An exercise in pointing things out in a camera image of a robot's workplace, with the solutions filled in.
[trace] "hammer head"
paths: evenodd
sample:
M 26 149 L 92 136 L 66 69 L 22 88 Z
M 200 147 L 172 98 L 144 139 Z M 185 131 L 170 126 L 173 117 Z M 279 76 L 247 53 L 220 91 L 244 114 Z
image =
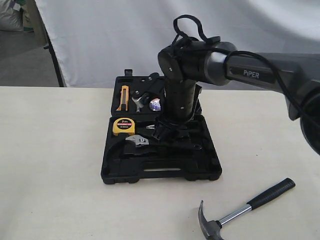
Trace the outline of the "hammer head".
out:
M 203 208 L 204 208 L 204 201 L 201 201 L 199 211 L 198 211 L 198 218 L 199 218 L 201 230 L 205 238 L 208 240 L 224 240 L 220 236 L 220 229 L 222 228 L 222 226 L 218 221 L 215 221 L 215 220 L 207 221 L 204 216 Z

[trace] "orange utility knife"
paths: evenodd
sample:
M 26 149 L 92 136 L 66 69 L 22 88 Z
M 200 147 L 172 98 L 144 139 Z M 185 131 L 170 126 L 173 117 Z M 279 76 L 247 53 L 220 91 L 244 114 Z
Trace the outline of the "orange utility knife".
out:
M 117 111 L 128 111 L 129 86 L 123 85 L 121 88 L 120 105 Z

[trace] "black rubber grip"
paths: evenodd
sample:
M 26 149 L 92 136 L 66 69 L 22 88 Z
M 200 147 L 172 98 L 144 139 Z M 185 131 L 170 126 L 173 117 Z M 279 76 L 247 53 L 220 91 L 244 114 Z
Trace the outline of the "black rubber grip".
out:
M 295 186 L 296 184 L 294 181 L 292 181 L 290 178 L 286 178 L 282 182 L 270 187 L 268 190 L 248 201 L 246 204 L 249 204 L 252 207 L 252 210 L 257 209 L 262 205 L 269 203 L 273 199 L 276 199 L 281 194 L 284 194 L 286 191 L 294 188 Z

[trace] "bag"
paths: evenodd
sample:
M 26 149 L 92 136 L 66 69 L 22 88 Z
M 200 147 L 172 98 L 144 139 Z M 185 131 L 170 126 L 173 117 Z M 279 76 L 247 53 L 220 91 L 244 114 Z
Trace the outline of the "bag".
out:
M 0 0 L 0 30 L 22 31 L 23 22 L 21 13 L 14 10 L 12 0 Z

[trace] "tool case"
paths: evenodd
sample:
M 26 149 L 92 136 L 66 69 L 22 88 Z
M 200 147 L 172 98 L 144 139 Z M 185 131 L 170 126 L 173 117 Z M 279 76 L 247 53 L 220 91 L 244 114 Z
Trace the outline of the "tool case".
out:
M 126 69 L 124 76 L 115 80 L 106 143 L 101 168 L 101 178 L 105 184 L 136 183 L 140 179 L 151 178 L 185 178 L 188 181 L 217 180 L 222 168 L 211 139 L 206 120 L 201 115 L 201 106 L 196 114 L 186 123 L 179 134 L 187 136 L 192 144 L 202 146 L 201 150 L 179 149 L 166 146 L 136 147 L 127 142 L 128 134 L 113 133 L 114 122 L 119 118 L 134 121 L 136 135 L 152 139 L 154 129 L 146 128 L 155 124 L 159 112 L 155 112 L 147 104 L 137 112 L 137 105 L 132 97 L 140 97 L 145 93 L 148 101 L 164 95 L 164 79 L 158 73 L 149 76 L 133 76 L 131 69 Z M 117 110 L 121 104 L 122 86 L 129 87 L 128 108 Z

